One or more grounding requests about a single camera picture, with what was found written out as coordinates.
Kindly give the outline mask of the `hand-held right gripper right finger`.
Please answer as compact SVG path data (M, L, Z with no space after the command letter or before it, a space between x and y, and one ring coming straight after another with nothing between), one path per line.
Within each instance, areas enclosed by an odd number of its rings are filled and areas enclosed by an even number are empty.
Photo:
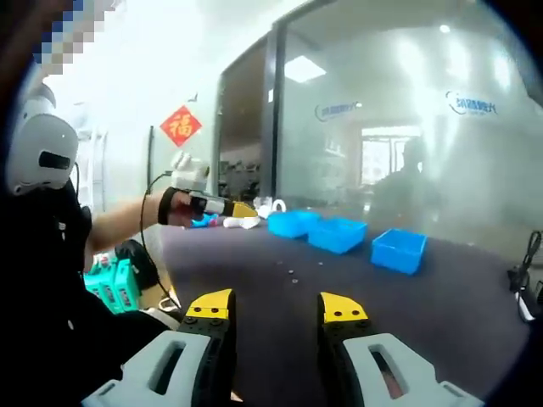
M317 296L317 361L328 406L482 406L351 298Z

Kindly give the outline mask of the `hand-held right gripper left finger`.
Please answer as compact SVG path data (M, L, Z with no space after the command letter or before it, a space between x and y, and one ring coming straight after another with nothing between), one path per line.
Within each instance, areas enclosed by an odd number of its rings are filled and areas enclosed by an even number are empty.
M237 364L236 295L195 299L176 331L161 333L82 401L84 406L229 406Z

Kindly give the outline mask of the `person's left hand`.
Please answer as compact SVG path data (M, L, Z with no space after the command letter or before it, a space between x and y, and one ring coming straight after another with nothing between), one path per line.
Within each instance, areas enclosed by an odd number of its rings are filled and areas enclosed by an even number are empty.
M167 190L159 209L159 223L168 226L190 228L194 220L201 220L203 214L196 214L190 206L190 196L181 190Z

